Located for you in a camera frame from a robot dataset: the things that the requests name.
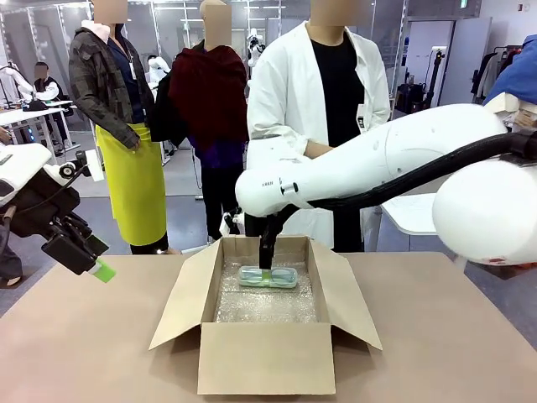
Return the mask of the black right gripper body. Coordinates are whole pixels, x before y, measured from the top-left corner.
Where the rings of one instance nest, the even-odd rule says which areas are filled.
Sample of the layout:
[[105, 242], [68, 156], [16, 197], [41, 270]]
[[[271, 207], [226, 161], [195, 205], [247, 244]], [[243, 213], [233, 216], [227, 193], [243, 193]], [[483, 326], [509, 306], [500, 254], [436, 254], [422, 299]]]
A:
[[274, 251], [276, 238], [283, 230], [287, 220], [295, 214], [299, 208], [293, 204], [284, 207], [280, 212], [269, 215], [266, 218], [265, 228], [260, 240], [261, 251]]

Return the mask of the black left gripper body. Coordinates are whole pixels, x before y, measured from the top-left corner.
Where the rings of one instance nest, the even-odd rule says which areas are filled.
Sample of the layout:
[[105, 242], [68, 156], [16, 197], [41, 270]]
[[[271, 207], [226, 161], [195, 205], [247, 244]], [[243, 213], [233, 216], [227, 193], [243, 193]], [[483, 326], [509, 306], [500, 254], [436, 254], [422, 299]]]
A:
[[52, 243], [73, 243], [85, 249], [91, 230], [74, 213], [80, 201], [74, 188], [62, 186], [48, 176], [36, 176], [12, 201], [16, 211], [11, 230], [20, 238], [39, 235], [45, 240], [44, 249], [49, 249]]

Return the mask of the person's right hand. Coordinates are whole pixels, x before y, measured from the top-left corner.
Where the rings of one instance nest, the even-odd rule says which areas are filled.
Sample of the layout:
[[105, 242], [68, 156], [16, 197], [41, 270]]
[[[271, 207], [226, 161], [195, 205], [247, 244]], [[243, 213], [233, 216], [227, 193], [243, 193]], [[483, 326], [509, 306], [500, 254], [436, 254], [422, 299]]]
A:
[[319, 144], [315, 141], [309, 140], [307, 142], [304, 156], [309, 159], [316, 159], [332, 150], [332, 147], [326, 144]]

